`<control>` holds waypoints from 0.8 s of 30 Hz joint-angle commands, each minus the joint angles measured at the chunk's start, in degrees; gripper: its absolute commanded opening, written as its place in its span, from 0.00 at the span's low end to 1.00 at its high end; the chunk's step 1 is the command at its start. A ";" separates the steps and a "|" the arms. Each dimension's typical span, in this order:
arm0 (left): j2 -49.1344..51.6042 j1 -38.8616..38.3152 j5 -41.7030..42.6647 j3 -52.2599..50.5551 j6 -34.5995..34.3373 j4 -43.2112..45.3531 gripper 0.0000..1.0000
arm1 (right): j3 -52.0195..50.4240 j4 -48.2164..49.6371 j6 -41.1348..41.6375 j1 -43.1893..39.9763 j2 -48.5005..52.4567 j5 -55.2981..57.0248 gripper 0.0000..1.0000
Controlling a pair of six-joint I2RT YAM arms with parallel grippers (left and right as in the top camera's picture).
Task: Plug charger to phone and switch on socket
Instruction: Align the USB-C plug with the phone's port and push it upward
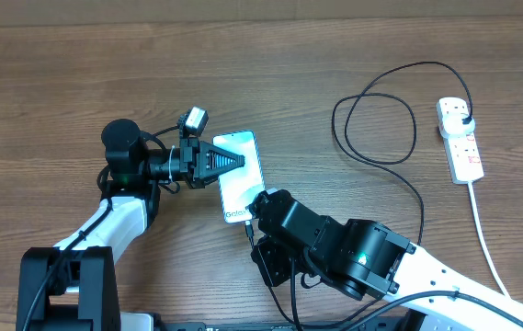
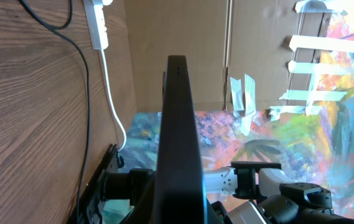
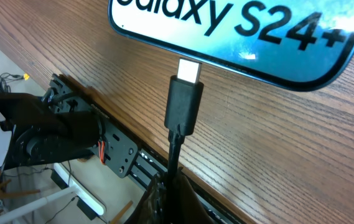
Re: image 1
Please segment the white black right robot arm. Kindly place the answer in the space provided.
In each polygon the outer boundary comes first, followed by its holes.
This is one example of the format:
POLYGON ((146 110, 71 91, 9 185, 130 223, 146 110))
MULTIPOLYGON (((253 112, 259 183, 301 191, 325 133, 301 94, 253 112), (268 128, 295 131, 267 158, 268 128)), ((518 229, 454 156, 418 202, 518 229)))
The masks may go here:
POLYGON ((420 313, 429 329, 523 330, 523 303, 461 275, 381 223, 339 223, 284 189, 259 193, 248 209, 263 233, 251 257, 269 288, 316 277, 354 300, 385 302, 349 330, 399 306, 420 313))

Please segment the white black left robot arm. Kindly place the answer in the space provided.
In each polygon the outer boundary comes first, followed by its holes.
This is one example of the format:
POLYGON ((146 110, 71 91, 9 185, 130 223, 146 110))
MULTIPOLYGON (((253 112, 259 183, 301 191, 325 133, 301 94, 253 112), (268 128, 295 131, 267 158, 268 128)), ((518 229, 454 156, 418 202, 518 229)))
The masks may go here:
POLYGON ((244 166, 239 154, 199 140, 206 122, 180 122, 178 147, 165 147, 132 120, 101 133, 106 166, 97 176, 96 213, 52 247, 31 247, 21 258, 18 330, 162 330, 155 313, 124 313, 115 264, 153 223, 160 194, 185 182, 205 188, 244 166))

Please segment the Samsung Galaxy smartphone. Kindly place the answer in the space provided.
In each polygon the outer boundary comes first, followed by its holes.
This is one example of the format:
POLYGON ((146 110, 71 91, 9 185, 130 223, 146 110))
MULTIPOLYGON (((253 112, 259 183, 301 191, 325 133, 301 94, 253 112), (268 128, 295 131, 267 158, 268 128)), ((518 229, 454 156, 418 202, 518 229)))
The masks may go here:
POLYGON ((212 143, 244 157, 244 165, 219 176, 219 189, 223 216, 227 223, 240 223, 253 219, 247 207, 257 194, 265 190, 256 137, 252 131, 236 131, 216 135, 212 143))

